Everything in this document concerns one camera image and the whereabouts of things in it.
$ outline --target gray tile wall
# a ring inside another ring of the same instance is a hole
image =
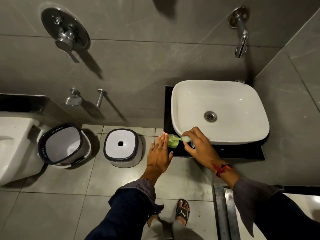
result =
[[[58,50],[40,22],[54,2],[92,40],[80,63]],[[234,58],[227,18],[251,9],[246,59]],[[255,77],[320,6],[320,0],[0,0],[2,93],[47,95],[84,124],[163,126],[164,86],[182,80]],[[69,88],[84,99],[66,107]],[[108,92],[101,109],[97,89]]]
[[[265,161],[236,164],[268,184],[320,186],[320,11],[254,80],[270,135]]]

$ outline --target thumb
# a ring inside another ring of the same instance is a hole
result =
[[[190,153],[191,156],[195,157],[195,156],[196,156],[196,149],[193,149],[192,147],[190,147],[190,146],[188,145],[188,143],[186,143],[186,142],[184,142],[183,144],[184,144],[184,149],[185,149],[188,153]]]
[[[171,161],[171,159],[174,157],[174,152],[173,151],[171,151],[170,153],[169,153],[169,161]]]

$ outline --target person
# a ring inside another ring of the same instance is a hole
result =
[[[266,239],[320,239],[320,223],[307,217],[295,202],[282,194],[281,189],[241,177],[219,157],[197,127],[184,132],[183,136],[189,136],[195,145],[195,148],[191,148],[184,143],[185,150],[233,190],[241,220],[252,236],[255,223]],[[149,229],[143,240],[164,239],[159,218],[164,206],[155,204],[154,185],[158,177],[166,172],[173,158],[172,152],[168,154],[167,146],[168,134],[163,132],[156,144],[150,145],[146,170],[141,178],[115,192],[109,200],[111,209],[85,240],[141,239],[146,222]],[[178,200],[172,225],[175,240],[202,239],[186,226],[190,214],[192,209],[188,202]]]

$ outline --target green liquid soap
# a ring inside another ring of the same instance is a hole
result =
[[[179,141],[190,142],[191,138],[188,136],[178,137],[177,135],[168,134],[168,147],[172,149],[177,148]]]

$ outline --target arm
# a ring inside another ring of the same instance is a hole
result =
[[[173,153],[168,155],[168,134],[158,137],[150,145],[146,170],[136,181],[120,187],[109,200],[111,209],[102,222],[85,240],[141,239],[142,230],[151,214],[158,214],[164,206],[156,205],[154,185],[170,165]]]
[[[216,172],[227,164],[197,127],[183,136],[193,140],[195,149],[184,143],[185,150],[202,165]],[[255,222],[267,239],[320,239],[320,223],[307,217],[280,189],[243,178],[234,169],[225,169],[220,177],[233,190],[241,220],[252,237]]]

